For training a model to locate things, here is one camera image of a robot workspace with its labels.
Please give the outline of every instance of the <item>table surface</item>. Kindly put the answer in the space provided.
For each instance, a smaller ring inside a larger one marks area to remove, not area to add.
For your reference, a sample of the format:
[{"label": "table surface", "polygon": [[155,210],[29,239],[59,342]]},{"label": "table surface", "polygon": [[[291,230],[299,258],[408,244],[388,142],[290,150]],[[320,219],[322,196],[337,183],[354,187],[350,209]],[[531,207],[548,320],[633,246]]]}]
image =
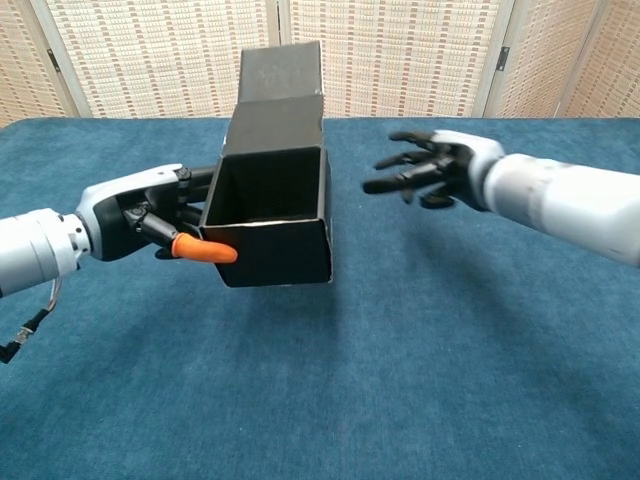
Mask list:
[{"label": "table surface", "polygon": [[[226,119],[0,131],[0,218],[217,161]],[[335,281],[86,259],[0,366],[0,478],[637,478],[640,274],[492,214],[367,196],[393,130],[640,173],[638,119],[326,119]],[[598,195],[598,186],[593,185]],[[0,300],[8,341],[49,285]]]}]

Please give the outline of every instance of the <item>orange fingertip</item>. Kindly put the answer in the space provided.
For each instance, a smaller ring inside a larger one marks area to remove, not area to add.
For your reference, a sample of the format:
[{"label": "orange fingertip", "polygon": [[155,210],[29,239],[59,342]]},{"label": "orange fingertip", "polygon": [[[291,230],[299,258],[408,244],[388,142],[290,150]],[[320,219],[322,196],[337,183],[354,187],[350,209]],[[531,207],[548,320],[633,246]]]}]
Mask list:
[{"label": "orange fingertip", "polygon": [[233,263],[238,259],[235,248],[224,243],[200,240],[188,233],[179,233],[171,244],[171,254],[196,262]]}]

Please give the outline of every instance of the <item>robotic arm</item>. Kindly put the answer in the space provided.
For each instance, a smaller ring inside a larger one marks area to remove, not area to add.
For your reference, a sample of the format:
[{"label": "robotic arm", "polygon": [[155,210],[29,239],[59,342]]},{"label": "robotic arm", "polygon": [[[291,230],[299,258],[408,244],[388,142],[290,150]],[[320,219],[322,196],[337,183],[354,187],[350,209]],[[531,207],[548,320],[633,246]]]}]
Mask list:
[{"label": "robotic arm", "polygon": [[51,299],[13,341],[0,346],[8,363],[54,309],[62,279],[92,256],[109,262],[156,244],[159,259],[232,263],[237,252],[203,241],[197,225],[214,168],[152,168],[85,189],[75,213],[34,210],[0,220],[0,297],[53,280]]},{"label": "robotic arm", "polygon": [[376,169],[413,167],[363,184],[368,194],[414,191],[427,209],[449,208],[455,199],[493,212],[619,263],[640,266],[640,176],[505,154],[491,139],[464,133],[395,132],[420,150],[382,160]]}]

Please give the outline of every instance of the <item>black cardboard box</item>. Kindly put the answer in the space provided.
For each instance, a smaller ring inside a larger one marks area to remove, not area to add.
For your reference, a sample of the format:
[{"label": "black cardboard box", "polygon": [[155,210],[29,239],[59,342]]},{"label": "black cardboard box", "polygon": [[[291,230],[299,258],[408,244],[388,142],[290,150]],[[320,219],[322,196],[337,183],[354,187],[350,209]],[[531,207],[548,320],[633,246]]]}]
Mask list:
[{"label": "black cardboard box", "polygon": [[203,238],[236,248],[230,287],[332,280],[331,173],[322,132],[320,44],[241,57],[238,102],[207,197]]}]

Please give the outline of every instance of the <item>box opening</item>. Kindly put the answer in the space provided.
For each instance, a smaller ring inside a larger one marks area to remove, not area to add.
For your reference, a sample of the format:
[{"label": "box opening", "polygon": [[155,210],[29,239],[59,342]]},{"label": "box opening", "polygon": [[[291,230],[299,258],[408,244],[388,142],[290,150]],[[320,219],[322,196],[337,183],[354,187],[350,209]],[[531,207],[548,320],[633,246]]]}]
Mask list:
[{"label": "box opening", "polygon": [[205,225],[316,218],[320,153],[313,147],[224,157]]}]

